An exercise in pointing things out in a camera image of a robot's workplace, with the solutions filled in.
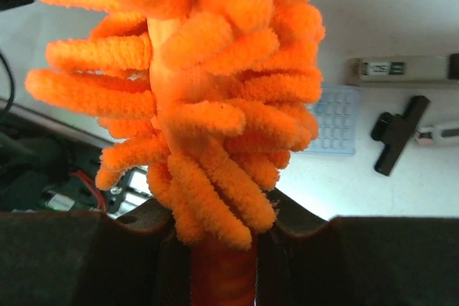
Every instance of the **black plastic clip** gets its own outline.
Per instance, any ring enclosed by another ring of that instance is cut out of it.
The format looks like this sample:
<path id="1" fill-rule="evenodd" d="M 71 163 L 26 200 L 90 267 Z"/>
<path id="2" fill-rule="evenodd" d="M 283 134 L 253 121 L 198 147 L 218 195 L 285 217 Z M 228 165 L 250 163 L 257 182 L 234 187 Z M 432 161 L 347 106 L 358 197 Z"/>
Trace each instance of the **black plastic clip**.
<path id="1" fill-rule="evenodd" d="M 430 101 L 424 96 L 411 97 L 403 115 L 382 113 L 372 131 L 372 138 L 385 144 L 374 170 L 389 176 L 408 140 L 416 131 Z"/>

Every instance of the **white tabletop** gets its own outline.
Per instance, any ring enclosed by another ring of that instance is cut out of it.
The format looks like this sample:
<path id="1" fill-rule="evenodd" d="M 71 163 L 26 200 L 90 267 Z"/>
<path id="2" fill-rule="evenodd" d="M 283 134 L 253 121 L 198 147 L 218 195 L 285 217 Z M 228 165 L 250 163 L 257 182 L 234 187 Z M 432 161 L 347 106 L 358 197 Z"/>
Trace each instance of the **white tabletop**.
<path id="1" fill-rule="evenodd" d="M 327 38 L 319 64 L 325 81 L 341 83 L 350 57 L 446 55 L 459 52 L 459 0 L 313 0 Z M 0 13 L 0 49 L 16 75 L 16 103 L 96 136 L 109 138 L 91 118 L 35 102 L 22 87 L 27 71 L 46 67 L 49 41 L 86 37 L 103 14 L 32 4 Z M 0 97 L 6 98 L 0 72 Z M 365 89 L 352 158 L 295 154 L 278 188 L 313 213 L 341 215 L 459 216 L 459 146 L 420 147 L 411 142 L 390 177 L 374 172 L 382 151 L 369 133 L 384 111 L 402 113 L 409 98 L 431 106 L 421 124 L 459 119 L 459 91 Z"/>

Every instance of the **black cable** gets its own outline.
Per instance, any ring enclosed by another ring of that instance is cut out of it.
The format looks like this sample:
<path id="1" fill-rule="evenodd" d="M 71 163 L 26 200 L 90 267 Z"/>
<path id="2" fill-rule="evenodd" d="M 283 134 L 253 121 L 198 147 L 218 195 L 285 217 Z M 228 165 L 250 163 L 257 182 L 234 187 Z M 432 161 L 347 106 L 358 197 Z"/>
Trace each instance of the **black cable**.
<path id="1" fill-rule="evenodd" d="M 9 78 L 9 98 L 8 98 L 8 101 L 6 102 L 6 107 L 3 110 L 1 110 L 1 113 L 0 113 L 0 122 L 1 122 L 5 118 L 6 114 L 10 111 L 11 107 L 14 104 L 14 98 L 16 97 L 16 83 L 14 82 L 13 72 L 11 71 L 11 68 L 9 67 L 8 62 L 1 51 L 0 51 L 0 60 Z"/>

